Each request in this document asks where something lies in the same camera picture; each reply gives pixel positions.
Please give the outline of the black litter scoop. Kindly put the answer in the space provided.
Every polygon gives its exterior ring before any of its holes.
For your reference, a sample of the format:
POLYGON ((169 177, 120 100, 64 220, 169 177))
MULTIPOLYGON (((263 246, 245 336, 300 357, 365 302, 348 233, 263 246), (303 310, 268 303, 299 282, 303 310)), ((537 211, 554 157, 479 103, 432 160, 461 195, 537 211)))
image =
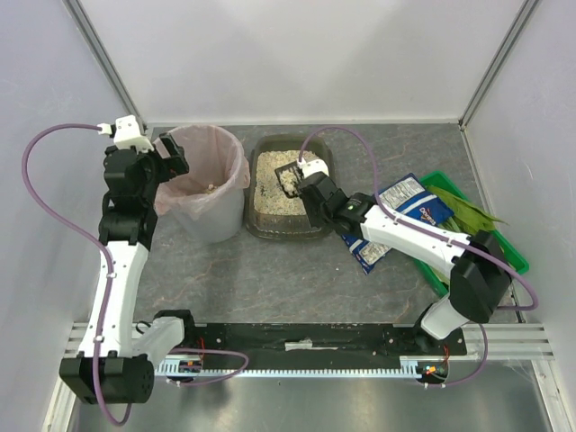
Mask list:
POLYGON ((298 184, 302 181, 302 171, 296 162, 279 166, 274 170, 278 184, 289 199, 299 197, 298 184))

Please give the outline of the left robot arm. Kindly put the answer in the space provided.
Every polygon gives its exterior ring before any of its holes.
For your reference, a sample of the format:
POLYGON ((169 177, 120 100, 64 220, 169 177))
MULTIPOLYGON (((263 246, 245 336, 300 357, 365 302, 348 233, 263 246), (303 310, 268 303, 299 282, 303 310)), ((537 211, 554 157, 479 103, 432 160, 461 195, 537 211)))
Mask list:
POLYGON ((110 146, 105 151, 108 190, 97 240, 103 247, 102 268, 84 338, 76 355, 63 359, 59 367, 62 381, 86 404, 146 402, 155 369, 194 324, 188 310, 161 311, 141 337, 133 336, 140 277, 158 221, 158 187, 189 171, 184 149, 175 139, 163 133, 159 140, 165 157, 157 148, 141 152, 110 146))

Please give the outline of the grey bin with pink bag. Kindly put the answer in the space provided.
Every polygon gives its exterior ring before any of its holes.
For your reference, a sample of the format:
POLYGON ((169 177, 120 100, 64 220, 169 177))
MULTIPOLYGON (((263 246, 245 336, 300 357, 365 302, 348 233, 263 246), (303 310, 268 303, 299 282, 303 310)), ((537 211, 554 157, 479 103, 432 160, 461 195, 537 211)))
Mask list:
POLYGON ((158 187, 157 214, 173 216, 203 245, 230 239, 242 226, 250 186, 242 143, 213 125, 179 126, 167 134, 183 148, 189 172, 158 187))

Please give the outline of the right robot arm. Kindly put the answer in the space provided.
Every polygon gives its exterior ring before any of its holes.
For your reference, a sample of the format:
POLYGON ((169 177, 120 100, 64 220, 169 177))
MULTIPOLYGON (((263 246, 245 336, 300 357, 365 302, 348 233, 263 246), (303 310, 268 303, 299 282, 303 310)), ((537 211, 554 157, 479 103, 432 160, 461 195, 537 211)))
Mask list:
POLYGON ((469 236, 413 220, 382 207, 372 195, 347 196, 323 173, 303 179, 297 191, 312 226, 385 245, 449 278, 449 294, 432 303, 415 325, 436 340, 468 322, 488 323, 511 284, 499 266, 505 261, 500 244, 487 231, 469 236))

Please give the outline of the litter clump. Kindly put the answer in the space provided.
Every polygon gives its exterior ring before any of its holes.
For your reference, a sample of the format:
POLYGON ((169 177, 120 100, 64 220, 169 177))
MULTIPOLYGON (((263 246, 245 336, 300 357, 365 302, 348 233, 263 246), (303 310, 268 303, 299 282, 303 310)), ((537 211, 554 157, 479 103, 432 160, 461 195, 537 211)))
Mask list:
POLYGON ((280 174, 280 186, 288 197, 298 195, 298 177, 292 172, 282 172, 280 174))

